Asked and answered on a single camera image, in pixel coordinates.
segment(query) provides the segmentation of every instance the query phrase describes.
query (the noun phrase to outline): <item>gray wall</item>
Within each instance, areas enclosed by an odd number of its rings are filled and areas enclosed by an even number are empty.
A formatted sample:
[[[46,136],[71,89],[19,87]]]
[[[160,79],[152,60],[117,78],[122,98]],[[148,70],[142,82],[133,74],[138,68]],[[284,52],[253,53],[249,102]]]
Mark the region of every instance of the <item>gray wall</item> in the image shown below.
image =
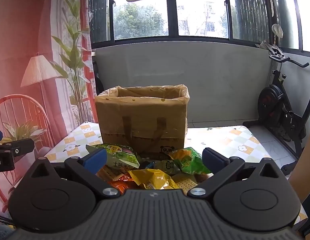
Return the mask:
[[[104,88],[185,84],[188,122],[257,118],[270,63],[264,49],[234,44],[164,41],[96,49]]]
[[[287,57],[301,63],[310,63],[310,57],[285,53]],[[282,66],[282,74],[287,78],[284,80],[284,87],[292,105],[293,112],[302,116],[308,101],[310,100],[310,65],[300,68],[293,63],[286,62]],[[306,123],[306,137],[303,139],[302,146],[305,146],[310,133],[310,117]]]

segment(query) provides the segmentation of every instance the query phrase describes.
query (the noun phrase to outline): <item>table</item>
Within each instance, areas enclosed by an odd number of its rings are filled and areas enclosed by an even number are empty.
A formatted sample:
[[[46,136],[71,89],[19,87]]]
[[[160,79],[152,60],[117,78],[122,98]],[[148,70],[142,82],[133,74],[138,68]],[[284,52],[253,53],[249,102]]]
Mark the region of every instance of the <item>table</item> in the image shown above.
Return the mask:
[[[64,162],[70,156],[84,157],[88,154],[86,144],[100,143],[102,138],[98,123],[84,122],[61,140],[46,157],[50,162]],[[262,158],[270,157],[251,131],[242,125],[188,128],[184,147],[192,147],[199,153],[210,147],[227,158],[238,156],[252,163],[258,163]],[[301,204],[301,211],[293,229],[300,228],[306,220],[307,215]]]

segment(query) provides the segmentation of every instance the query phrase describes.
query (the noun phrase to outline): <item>lampshade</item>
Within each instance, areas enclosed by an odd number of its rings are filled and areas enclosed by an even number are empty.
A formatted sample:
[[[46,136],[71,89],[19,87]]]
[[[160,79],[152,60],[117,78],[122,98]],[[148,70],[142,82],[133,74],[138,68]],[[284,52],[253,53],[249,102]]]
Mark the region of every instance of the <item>lampshade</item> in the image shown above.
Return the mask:
[[[52,67],[44,55],[39,55],[32,57],[29,60],[20,87],[25,87],[49,78],[56,77],[61,77],[61,75]]]

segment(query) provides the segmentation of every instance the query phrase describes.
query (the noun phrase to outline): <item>snack bag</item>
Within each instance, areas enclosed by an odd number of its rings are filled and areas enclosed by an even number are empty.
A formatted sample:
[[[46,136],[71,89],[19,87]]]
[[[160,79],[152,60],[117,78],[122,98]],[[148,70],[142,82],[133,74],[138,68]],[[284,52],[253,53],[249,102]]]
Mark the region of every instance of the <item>snack bag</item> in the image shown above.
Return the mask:
[[[125,172],[120,178],[119,180],[122,181],[134,181],[133,178],[131,177],[131,175],[128,172]]]
[[[112,169],[105,165],[97,173],[97,177],[103,179],[106,182],[119,180],[124,174],[116,169]]]
[[[172,160],[154,161],[154,169],[161,170],[168,175],[175,175],[181,172]]]
[[[179,187],[169,175],[161,170],[144,169],[128,171],[137,185],[143,184],[145,189],[178,189]]]
[[[192,147],[168,152],[167,154],[184,173],[191,175],[211,173],[211,171],[203,165],[202,156]]]
[[[134,150],[129,146],[117,144],[86,145],[86,150],[91,153],[96,148],[104,148],[107,151],[106,165],[121,171],[128,171],[139,167]]]
[[[133,181],[123,181],[123,180],[118,180],[118,181],[112,181],[109,182],[111,186],[114,188],[117,188],[121,195],[125,193],[125,190],[127,189],[138,189],[139,187],[137,184]]]
[[[202,183],[205,180],[209,179],[210,177],[212,177],[214,174],[209,173],[209,174],[195,174],[195,179],[197,183]]]

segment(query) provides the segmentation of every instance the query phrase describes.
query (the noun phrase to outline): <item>green snack bag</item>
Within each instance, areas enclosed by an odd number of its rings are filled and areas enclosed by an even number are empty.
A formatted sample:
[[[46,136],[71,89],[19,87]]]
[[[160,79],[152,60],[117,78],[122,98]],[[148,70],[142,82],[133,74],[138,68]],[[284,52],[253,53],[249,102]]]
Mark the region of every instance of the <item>green snack bag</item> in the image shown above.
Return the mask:
[[[168,155],[174,160],[174,163],[180,170],[187,174],[208,174],[202,160],[202,156],[192,147],[169,152]]]
[[[121,171],[130,171],[139,167],[134,150],[129,146],[117,144],[86,145],[86,150],[91,153],[96,148],[104,148],[107,151],[106,165]]]

